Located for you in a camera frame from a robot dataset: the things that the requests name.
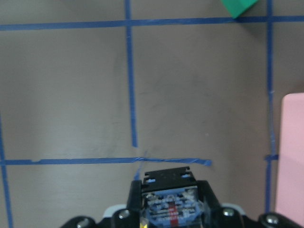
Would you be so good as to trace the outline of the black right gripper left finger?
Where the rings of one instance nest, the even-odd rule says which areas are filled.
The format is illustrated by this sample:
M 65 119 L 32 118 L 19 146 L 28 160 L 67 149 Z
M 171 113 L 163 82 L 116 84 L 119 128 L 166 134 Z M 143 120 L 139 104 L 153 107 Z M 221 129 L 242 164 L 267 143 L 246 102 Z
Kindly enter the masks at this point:
M 130 185 L 128 200 L 124 209 L 117 210 L 112 221 L 139 221 L 142 208 L 142 181 L 133 180 Z

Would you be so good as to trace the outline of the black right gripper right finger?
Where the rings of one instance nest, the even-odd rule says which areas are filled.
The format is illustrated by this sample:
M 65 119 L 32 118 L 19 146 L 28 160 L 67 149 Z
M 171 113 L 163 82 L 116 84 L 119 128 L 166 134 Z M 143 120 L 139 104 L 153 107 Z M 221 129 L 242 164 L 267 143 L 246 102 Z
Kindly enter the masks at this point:
M 245 212 L 241 207 L 223 205 L 217 199 L 210 184 L 206 180 L 198 180 L 198 196 L 203 204 L 202 218 L 204 220 L 242 220 Z

